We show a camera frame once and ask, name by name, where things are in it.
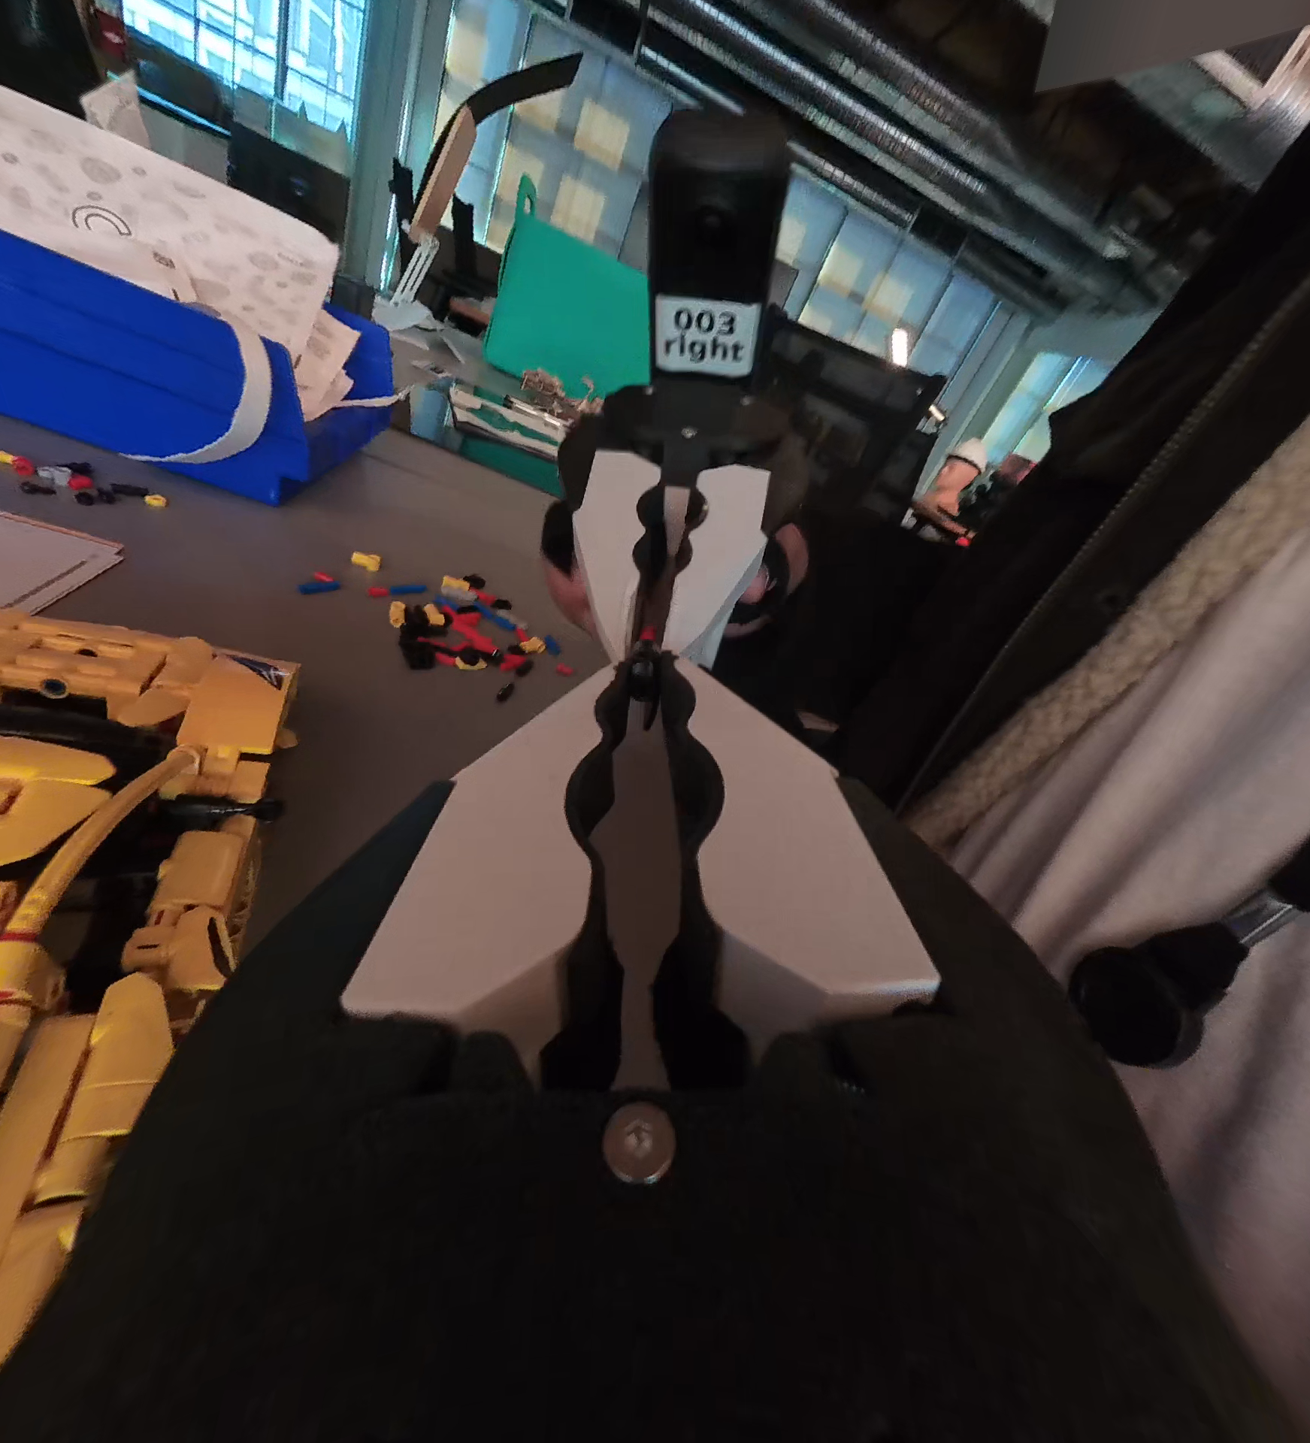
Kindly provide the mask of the white tape strip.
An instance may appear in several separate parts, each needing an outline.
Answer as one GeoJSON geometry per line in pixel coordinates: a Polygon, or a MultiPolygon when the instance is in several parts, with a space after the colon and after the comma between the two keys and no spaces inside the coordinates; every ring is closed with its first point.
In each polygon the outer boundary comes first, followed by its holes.
{"type": "MultiPolygon", "coordinates": [[[[211,442],[189,451],[172,454],[139,454],[122,451],[118,454],[130,460],[166,468],[173,468],[178,465],[211,465],[244,453],[261,439],[267,426],[273,400],[273,374],[264,347],[264,338],[255,332],[252,326],[241,320],[220,314],[213,315],[223,320],[229,326],[237,346],[238,359],[243,365],[240,394],[231,411],[231,420],[223,433],[216,436],[211,442]]],[[[344,315],[348,315],[350,320],[359,320],[358,315],[345,314],[339,308],[324,303],[321,308],[321,317],[314,324],[314,334],[318,337],[321,334],[321,326],[326,331],[330,326],[336,329],[342,326],[344,331],[353,334],[353,327],[344,323],[344,315]]],[[[323,406],[318,414],[321,415],[327,411],[352,407],[392,407],[409,397],[412,389],[415,389],[415,383],[412,382],[410,385],[394,391],[392,394],[368,395],[362,398],[353,397],[352,389],[353,382],[350,379],[350,386],[347,392],[339,397],[339,400],[333,400],[332,391],[327,392],[326,400],[329,400],[329,404],[323,406]]]]}

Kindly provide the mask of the printed paper sheets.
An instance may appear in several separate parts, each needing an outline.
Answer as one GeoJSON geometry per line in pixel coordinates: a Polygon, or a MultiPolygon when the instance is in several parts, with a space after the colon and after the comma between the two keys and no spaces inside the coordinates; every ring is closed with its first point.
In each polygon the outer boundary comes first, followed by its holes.
{"type": "Polygon", "coordinates": [[[303,423],[320,418],[352,395],[353,377],[345,367],[361,337],[356,327],[329,311],[315,317],[294,368],[303,423]]]}

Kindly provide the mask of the wooden board document stand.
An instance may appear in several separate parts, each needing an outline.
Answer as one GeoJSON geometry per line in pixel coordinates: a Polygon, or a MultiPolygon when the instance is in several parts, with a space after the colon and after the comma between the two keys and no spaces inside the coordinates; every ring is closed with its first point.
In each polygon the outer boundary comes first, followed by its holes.
{"type": "Polygon", "coordinates": [[[398,231],[401,275],[388,297],[374,299],[374,323],[391,334],[428,329],[448,314],[456,296],[490,299],[495,285],[478,273],[477,246],[472,238],[472,207],[457,198],[457,186],[477,140],[483,121],[519,104],[557,95],[578,75],[584,54],[576,51],[554,60],[527,66],[475,89],[447,119],[418,183],[410,168],[392,161],[389,189],[398,231]],[[442,290],[435,308],[419,300],[422,287],[439,260],[439,226],[451,216],[451,266],[438,279],[442,290]]]}

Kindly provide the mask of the silver ventilation duct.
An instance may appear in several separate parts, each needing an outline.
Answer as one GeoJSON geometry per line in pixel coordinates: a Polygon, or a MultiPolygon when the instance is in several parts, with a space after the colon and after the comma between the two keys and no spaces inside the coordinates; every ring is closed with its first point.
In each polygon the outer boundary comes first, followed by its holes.
{"type": "Polygon", "coordinates": [[[997,284],[1050,311],[1133,315],[1180,269],[1019,143],[954,81],[841,3],[652,3],[656,26],[813,125],[969,235],[997,284]]]}

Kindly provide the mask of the dark green cutting mat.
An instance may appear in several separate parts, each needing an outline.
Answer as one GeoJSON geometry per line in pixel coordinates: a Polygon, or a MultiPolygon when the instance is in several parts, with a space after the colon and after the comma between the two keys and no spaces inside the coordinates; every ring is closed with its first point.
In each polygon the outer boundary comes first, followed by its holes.
{"type": "Polygon", "coordinates": [[[447,398],[465,459],[546,497],[563,497],[558,454],[567,420],[515,392],[468,380],[451,382],[447,398]]]}

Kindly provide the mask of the scattered small brick pins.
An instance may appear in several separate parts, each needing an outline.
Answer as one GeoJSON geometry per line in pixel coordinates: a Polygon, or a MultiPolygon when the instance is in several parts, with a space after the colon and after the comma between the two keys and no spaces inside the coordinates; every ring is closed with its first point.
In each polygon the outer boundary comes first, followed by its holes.
{"type": "MultiPolygon", "coordinates": [[[[84,510],[116,507],[124,501],[149,512],[169,506],[166,495],[137,483],[101,480],[87,462],[41,465],[0,448],[0,468],[16,478],[24,495],[66,495],[84,510]]],[[[448,574],[438,587],[370,584],[365,592],[388,604],[400,657],[413,672],[498,672],[508,676],[498,702],[511,697],[516,681],[534,669],[539,657],[555,658],[557,676],[573,676],[573,667],[561,660],[560,643],[522,622],[505,598],[486,589],[478,574],[448,574]]]]}

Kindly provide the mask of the instruction booklet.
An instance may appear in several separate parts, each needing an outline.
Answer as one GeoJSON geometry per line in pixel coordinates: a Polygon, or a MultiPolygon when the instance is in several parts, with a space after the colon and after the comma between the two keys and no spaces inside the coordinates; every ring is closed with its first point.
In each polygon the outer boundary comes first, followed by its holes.
{"type": "Polygon", "coordinates": [[[116,542],[0,513],[0,608],[42,611],[122,560],[116,542]]]}

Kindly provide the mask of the blue storage bin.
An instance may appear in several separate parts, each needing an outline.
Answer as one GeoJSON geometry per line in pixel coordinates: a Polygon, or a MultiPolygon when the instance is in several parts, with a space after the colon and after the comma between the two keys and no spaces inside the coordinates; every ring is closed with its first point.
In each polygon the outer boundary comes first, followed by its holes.
{"type": "MultiPolygon", "coordinates": [[[[344,321],[362,334],[345,367],[352,395],[392,394],[388,332],[344,321]]],[[[264,347],[273,400],[261,439],[223,462],[163,468],[278,507],[383,433],[392,407],[303,423],[290,353],[264,347]]],[[[241,380],[223,320],[0,229],[1,417],[109,453],[172,454],[223,433],[241,380]]]]}

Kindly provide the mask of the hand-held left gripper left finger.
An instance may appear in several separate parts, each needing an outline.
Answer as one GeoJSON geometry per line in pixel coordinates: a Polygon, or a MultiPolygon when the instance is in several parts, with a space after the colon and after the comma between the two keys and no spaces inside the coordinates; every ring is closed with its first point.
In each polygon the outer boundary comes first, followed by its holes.
{"type": "Polygon", "coordinates": [[[625,971],[593,833],[626,727],[607,667],[454,777],[344,987],[350,1017],[498,1035],[543,1087],[613,1087],[625,971]]]}

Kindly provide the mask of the person's right forearm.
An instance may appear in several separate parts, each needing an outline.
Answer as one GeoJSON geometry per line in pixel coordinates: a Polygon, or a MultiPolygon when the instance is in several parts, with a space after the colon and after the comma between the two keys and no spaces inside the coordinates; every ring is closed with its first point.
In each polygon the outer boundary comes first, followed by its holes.
{"type": "Polygon", "coordinates": [[[997,524],[960,545],[890,518],[809,501],[773,543],[786,587],[741,604],[714,676],[898,803],[940,731],[967,699],[996,643],[1029,601],[997,524]]]}

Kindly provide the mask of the person's right hand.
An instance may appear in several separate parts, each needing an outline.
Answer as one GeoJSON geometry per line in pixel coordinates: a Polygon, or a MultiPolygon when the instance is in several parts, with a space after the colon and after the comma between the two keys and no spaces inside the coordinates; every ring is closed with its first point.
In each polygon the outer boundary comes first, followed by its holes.
{"type": "MultiPolygon", "coordinates": [[[[551,599],[564,619],[591,634],[591,607],[575,561],[572,528],[566,525],[570,516],[554,506],[543,521],[539,554],[551,599]]],[[[803,531],[794,524],[782,527],[767,548],[761,571],[739,598],[723,638],[744,640],[773,623],[804,581],[807,569],[809,546],[803,531]]]]}

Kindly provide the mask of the yellow brick toy car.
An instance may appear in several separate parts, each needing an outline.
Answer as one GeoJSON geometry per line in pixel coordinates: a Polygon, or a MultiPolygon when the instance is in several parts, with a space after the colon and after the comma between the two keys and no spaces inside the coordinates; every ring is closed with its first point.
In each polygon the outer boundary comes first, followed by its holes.
{"type": "Polygon", "coordinates": [[[0,1364],[237,966],[299,676],[0,608],[0,1364]]]}

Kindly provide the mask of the person's torso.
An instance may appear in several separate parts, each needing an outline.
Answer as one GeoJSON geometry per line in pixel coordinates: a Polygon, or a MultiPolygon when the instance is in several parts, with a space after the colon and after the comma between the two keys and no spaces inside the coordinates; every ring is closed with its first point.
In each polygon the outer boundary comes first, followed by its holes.
{"type": "Polygon", "coordinates": [[[991,524],[1028,599],[881,824],[942,971],[837,1055],[951,1242],[899,1438],[1310,1440],[1310,916],[1173,1069],[1073,967],[1310,838],[1310,122],[991,524]]]}

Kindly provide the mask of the black mesh chair back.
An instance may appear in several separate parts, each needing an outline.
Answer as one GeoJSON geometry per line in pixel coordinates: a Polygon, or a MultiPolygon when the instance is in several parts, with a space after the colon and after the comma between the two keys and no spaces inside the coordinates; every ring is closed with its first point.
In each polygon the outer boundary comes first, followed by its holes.
{"type": "Polygon", "coordinates": [[[945,426],[945,373],[896,367],[770,308],[761,377],[806,442],[812,498],[893,515],[914,498],[945,426]]]}

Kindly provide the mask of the patterned white paper bag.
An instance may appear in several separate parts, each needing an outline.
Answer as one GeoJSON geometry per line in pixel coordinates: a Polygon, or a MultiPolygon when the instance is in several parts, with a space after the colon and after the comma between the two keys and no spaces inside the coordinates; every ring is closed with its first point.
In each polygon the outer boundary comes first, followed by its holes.
{"type": "Polygon", "coordinates": [[[291,356],[305,352],[339,260],[306,223],[1,86],[0,229],[68,257],[158,258],[198,303],[291,356]]]}

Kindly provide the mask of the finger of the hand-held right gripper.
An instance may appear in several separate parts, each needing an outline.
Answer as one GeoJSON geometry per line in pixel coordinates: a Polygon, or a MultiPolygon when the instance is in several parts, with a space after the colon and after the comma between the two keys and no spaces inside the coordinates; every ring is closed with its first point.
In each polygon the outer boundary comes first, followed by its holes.
{"type": "Polygon", "coordinates": [[[626,450],[598,451],[573,510],[573,551],[593,632],[613,663],[628,655],[643,586],[635,552],[659,530],[659,468],[626,450]]]}
{"type": "Polygon", "coordinates": [[[770,471],[724,465],[664,484],[665,574],[656,583],[661,649],[709,666],[761,571],[770,471]]]}

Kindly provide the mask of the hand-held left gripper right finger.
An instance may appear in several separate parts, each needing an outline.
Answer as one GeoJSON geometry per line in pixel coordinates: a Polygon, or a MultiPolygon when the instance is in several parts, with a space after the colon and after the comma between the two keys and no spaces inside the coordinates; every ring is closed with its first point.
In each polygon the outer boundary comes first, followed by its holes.
{"type": "Polygon", "coordinates": [[[691,663],[661,664],[678,931],[655,977],[676,1091],[780,1037],[934,1001],[940,978],[836,771],[691,663]]]}

